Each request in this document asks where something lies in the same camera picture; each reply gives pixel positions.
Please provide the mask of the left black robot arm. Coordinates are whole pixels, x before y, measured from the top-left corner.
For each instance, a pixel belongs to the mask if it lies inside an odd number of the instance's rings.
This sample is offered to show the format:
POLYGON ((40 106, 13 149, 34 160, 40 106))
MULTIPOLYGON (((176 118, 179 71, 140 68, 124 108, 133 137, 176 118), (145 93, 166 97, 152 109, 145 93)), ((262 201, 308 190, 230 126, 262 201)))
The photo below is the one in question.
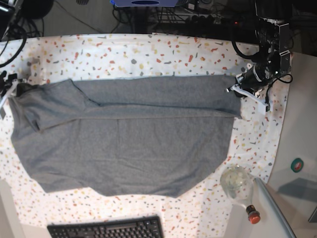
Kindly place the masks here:
POLYGON ((254 63, 250 69, 236 77, 235 85, 254 95, 290 71, 291 52, 288 43, 292 4, 287 0, 252 0, 251 6, 254 10, 252 20, 259 51, 246 55, 238 49, 234 23, 230 26, 230 37, 237 55, 254 63))

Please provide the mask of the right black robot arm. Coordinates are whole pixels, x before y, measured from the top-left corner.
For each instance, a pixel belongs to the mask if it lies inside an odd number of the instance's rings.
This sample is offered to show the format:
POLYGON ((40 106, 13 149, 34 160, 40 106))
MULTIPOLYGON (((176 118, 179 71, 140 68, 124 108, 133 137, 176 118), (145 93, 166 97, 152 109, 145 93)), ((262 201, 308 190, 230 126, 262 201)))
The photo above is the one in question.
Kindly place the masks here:
POLYGON ((0 64, 0 67, 3 68, 8 64, 12 63, 17 56, 23 50, 26 41, 27 41, 27 33, 24 28, 18 25, 20 20, 19 13, 22 9, 23 0, 1 0, 0 1, 0 40, 3 40, 7 37, 7 42, 3 47, 0 55, 2 55, 10 41, 10 37, 14 35, 18 35, 21 37, 22 42, 20 47, 17 49, 16 53, 6 60, 5 62, 0 64))

